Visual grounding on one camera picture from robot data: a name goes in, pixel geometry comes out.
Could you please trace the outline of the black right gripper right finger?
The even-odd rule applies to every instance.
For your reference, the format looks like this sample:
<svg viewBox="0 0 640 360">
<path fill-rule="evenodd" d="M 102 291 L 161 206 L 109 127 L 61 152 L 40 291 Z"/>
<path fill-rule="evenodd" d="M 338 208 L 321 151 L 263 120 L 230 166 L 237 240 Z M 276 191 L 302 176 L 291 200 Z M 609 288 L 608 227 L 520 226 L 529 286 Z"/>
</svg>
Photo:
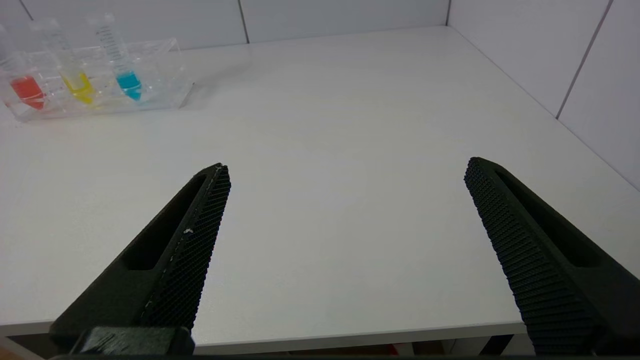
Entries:
<svg viewBox="0 0 640 360">
<path fill-rule="evenodd" d="M 638 278 L 496 162 L 464 182 L 535 353 L 637 357 Z"/>
</svg>

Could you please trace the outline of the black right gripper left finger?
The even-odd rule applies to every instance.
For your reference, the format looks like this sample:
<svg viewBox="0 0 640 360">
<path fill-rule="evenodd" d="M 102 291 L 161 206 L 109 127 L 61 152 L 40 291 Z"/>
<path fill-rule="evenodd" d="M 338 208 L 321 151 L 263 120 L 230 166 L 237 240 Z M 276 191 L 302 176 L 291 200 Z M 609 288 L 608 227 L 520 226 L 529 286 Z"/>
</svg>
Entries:
<svg viewBox="0 0 640 360">
<path fill-rule="evenodd" d="M 196 173 L 49 328 L 60 357 L 188 357 L 229 169 Z"/>
</svg>

